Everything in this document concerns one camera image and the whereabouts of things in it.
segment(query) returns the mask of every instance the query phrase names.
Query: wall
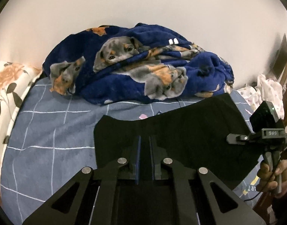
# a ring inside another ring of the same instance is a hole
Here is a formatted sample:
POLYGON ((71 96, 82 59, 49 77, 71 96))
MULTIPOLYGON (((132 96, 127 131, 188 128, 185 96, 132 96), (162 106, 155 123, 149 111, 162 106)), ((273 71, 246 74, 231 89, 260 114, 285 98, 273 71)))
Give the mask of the wall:
POLYGON ((287 35, 279 0, 10 0, 0 15, 0 60, 40 67, 69 34, 138 22, 169 27, 226 59, 236 88, 267 71, 287 35))

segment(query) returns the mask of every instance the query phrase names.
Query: grid pattern bed sheet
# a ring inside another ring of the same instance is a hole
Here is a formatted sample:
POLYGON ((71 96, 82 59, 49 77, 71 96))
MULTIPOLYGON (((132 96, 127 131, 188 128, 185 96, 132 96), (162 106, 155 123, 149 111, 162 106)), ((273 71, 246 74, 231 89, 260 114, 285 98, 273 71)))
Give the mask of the grid pattern bed sheet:
MULTIPOLYGON (((22 224, 81 168, 96 168, 93 129, 103 115, 138 120, 202 100, 192 97, 148 105, 125 101, 97 106, 75 96, 51 93, 49 88, 50 81, 44 78, 30 90, 5 151, 1 194, 4 211, 14 224, 22 224)), ((236 91, 231 97, 251 127, 250 106, 236 91)), ((259 164, 234 190, 243 200, 256 194, 258 169, 259 164)))

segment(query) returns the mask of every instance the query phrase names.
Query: fleece blanket with dog print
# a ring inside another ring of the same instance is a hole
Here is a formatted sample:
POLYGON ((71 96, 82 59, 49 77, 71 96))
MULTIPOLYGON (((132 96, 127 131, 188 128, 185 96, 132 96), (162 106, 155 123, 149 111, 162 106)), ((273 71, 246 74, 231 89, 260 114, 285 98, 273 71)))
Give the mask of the fleece blanket with dog print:
POLYGON ((92 104, 210 97, 231 92, 231 66, 214 53, 159 25, 103 25, 60 42, 43 69, 61 95, 92 104))

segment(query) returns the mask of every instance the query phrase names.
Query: silver screw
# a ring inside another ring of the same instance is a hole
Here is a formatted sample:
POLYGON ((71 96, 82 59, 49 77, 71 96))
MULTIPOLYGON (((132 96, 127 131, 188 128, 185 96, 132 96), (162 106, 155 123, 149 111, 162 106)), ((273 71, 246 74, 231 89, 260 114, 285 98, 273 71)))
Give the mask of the silver screw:
POLYGON ((125 163, 127 162, 127 159, 121 157, 121 158, 117 159, 117 162, 118 162, 119 164, 125 164, 125 163))
POLYGON ((208 169, 205 168, 205 167, 200 167, 200 168, 199 168, 199 173, 201 173, 201 174, 206 174, 206 173, 208 173, 208 169))
POLYGON ((90 171, 91 171, 91 168, 88 167, 88 166, 82 168, 82 172, 85 173, 85 174, 90 173, 90 171))
POLYGON ((164 162, 165 164, 172 164, 172 163, 173 163, 173 160, 170 159, 170 158, 165 158, 165 159, 163 159, 163 162, 164 162))

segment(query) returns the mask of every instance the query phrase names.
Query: floral pillow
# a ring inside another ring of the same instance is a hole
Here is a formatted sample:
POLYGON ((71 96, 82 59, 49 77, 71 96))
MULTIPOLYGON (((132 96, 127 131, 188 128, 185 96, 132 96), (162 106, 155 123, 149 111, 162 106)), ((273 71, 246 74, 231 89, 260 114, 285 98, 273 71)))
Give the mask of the floral pillow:
POLYGON ((35 67, 0 61, 0 167, 18 111, 41 73, 35 67))

